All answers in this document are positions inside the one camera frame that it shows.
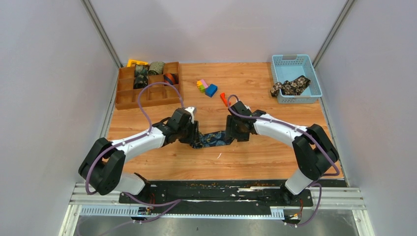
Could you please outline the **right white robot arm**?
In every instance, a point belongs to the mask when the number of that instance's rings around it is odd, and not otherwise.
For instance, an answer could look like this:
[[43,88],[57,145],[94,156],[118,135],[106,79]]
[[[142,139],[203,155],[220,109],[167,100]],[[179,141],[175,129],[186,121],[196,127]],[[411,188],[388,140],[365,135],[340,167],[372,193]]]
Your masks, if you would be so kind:
[[283,203],[294,205],[300,200],[300,193],[325,176],[328,169],[334,168],[336,175],[340,173],[335,164],[339,160],[338,151],[321,126],[298,126],[276,119],[261,110],[252,112],[241,101],[228,110],[231,113],[226,131],[228,136],[246,142],[251,134],[262,135],[293,149],[298,168],[283,186]]

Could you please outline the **blue patterned necktie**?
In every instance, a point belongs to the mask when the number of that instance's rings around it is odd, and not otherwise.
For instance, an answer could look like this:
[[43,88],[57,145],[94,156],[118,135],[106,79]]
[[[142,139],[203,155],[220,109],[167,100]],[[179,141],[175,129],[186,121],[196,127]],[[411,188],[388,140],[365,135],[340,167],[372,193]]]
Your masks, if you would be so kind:
[[215,131],[207,134],[198,133],[198,138],[190,144],[194,149],[210,148],[228,146],[235,139],[233,137],[227,137],[226,131]]

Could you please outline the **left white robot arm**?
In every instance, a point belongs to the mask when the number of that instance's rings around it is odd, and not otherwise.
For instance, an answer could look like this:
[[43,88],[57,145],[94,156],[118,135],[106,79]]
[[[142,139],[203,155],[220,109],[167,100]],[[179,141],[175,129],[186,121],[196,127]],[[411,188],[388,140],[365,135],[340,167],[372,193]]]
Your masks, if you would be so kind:
[[177,108],[171,117],[154,123],[150,131],[113,141],[97,139],[81,163],[79,175],[100,195],[126,192],[139,203],[147,202],[151,192],[149,183],[138,173],[124,172],[125,163],[176,141],[184,144],[196,141],[199,135],[195,114],[195,107]]

